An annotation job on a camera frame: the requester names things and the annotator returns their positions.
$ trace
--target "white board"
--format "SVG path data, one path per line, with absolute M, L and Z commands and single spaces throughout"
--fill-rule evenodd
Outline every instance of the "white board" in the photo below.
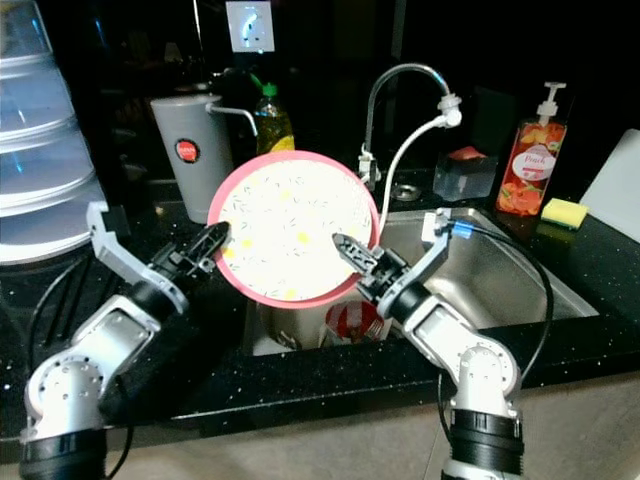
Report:
M 589 214 L 640 242 L 640 130 L 627 130 L 580 200 Z

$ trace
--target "pump nozzle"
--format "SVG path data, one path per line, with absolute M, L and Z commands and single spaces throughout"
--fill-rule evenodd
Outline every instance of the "pump nozzle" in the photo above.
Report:
M 543 127 L 549 123 L 549 119 L 553 117 L 556 113 L 558 113 L 558 104 L 554 102 L 554 97 L 556 96 L 556 92 L 560 88 L 565 88 L 567 86 L 566 83 L 558 83 L 558 82 L 546 82 L 544 84 L 545 87 L 549 88 L 549 98 L 547 98 L 544 102 L 542 102 L 538 106 L 538 115 L 540 115 L 540 125 Z

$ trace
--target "yellow sponge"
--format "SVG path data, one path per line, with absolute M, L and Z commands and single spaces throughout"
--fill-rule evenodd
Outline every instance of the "yellow sponge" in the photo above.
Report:
M 584 205 L 552 198 L 542 210 L 542 219 L 577 230 L 588 211 L 589 207 Z

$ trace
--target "metal bracket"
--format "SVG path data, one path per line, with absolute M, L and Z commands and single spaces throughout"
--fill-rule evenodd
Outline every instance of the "metal bracket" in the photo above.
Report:
M 444 230 L 444 227 L 450 218 L 450 208 L 439 208 L 435 213 L 425 213 L 422 227 L 422 243 L 423 245 L 432 244 L 432 246 L 418 263 L 400 277 L 382 296 L 378 304 L 378 313 L 382 318 L 389 316 L 391 306 L 407 286 L 433 274 L 445 262 L 449 252 L 450 234 Z
M 153 285 L 164 293 L 180 315 L 185 313 L 189 301 L 182 291 L 169 279 L 147 267 L 122 247 L 114 232 L 107 231 L 102 214 L 108 211 L 109 206 L 106 202 L 91 202 L 87 208 L 87 224 L 96 258 L 131 285 L 138 282 Z

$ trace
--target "plate rim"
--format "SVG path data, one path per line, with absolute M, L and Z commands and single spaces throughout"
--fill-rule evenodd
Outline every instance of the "plate rim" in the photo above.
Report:
M 296 158 L 291 158 L 291 152 L 295 152 Z M 305 150 L 285 150 L 280 152 L 271 152 L 266 153 L 264 155 L 260 155 L 258 157 L 249 160 L 244 165 L 241 165 L 237 169 L 235 169 L 231 174 L 222 182 L 216 194 L 211 201 L 211 206 L 209 208 L 209 213 L 207 215 L 207 225 L 212 225 L 213 223 L 217 223 L 220 218 L 220 213 L 222 212 L 222 207 L 224 202 L 233 191 L 233 189 L 245 178 L 247 178 L 252 173 L 260 170 L 263 167 L 268 165 L 272 165 L 274 163 L 290 161 L 295 162 L 299 160 L 306 160 L 312 162 L 319 162 L 325 165 L 330 165 L 332 167 L 337 168 L 342 173 L 351 177 L 355 180 L 362 189 L 366 192 L 367 204 L 369 206 L 369 212 L 371 213 L 371 238 L 369 239 L 369 248 L 372 248 L 374 245 L 378 243 L 380 238 L 380 219 L 378 216 L 378 209 L 376 207 L 376 203 L 371 196 L 371 193 L 366 188 L 366 186 L 360 181 L 357 175 L 349 170 L 345 165 L 329 158 L 325 155 L 315 152 L 308 152 Z M 337 300 L 347 292 L 349 292 L 358 280 L 358 274 L 353 273 L 350 275 L 344 282 L 338 285 L 336 288 L 331 290 L 324 295 L 319 297 L 310 298 L 307 300 L 296 300 L 296 301 L 286 301 L 286 300 L 277 300 L 273 298 L 266 297 L 261 295 L 254 290 L 250 289 L 243 283 L 241 283 L 238 278 L 233 274 L 229 266 L 226 264 L 222 257 L 221 251 L 216 252 L 214 255 L 214 259 L 216 265 L 222 275 L 227 279 L 227 281 L 237 290 L 239 290 L 243 295 L 249 297 L 252 300 L 255 300 L 258 303 L 263 305 L 268 305 L 276 308 L 284 308 L 284 309 L 301 309 L 301 308 L 313 308 L 321 305 L 325 305 L 330 303 L 333 300 Z

